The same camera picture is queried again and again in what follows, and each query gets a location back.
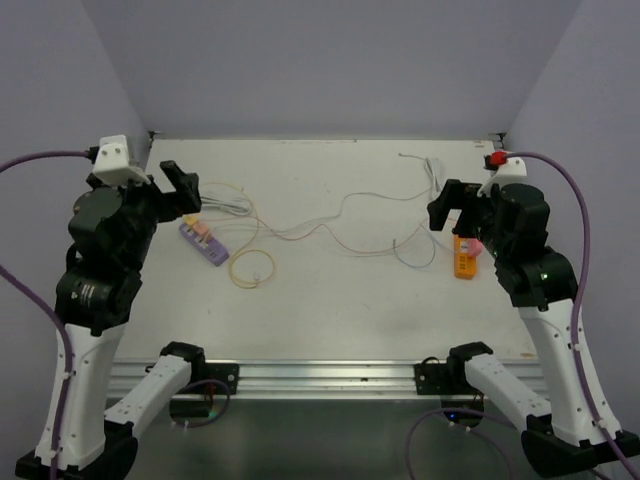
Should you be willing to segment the pink charger plug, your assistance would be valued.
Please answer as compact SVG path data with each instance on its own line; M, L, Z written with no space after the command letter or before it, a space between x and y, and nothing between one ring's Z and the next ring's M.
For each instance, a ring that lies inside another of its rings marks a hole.
M200 221L195 222L192 225L193 230L200 236L205 237L210 233L209 227Z

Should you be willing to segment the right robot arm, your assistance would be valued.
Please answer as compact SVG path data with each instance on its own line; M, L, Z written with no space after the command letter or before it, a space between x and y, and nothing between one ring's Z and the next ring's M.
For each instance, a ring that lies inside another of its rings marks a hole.
M460 216L454 234L477 239L494 259L496 277L524 322L539 357L548 396L512 375L481 342L451 349L445 379L451 389L487 395L520 434L531 467L543 478L593 469L639 453L639 438L608 408L586 339L571 337L578 282L569 260L547 246L550 207L537 188L450 179L427 206L429 226Z

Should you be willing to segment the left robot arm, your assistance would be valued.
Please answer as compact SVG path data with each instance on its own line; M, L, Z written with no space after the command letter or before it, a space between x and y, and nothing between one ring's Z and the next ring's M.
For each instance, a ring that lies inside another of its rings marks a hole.
M92 176L90 191L75 202L66 271L55 306L46 311L58 330L49 414L36 448L16 463L19 478L125 478L141 437L171 397L207 383L203 349L172 342L136 387L106 405L115 354L157 227L201 209L198 175L173 161L160 167L171 192L162 192L151 176L121 186Z

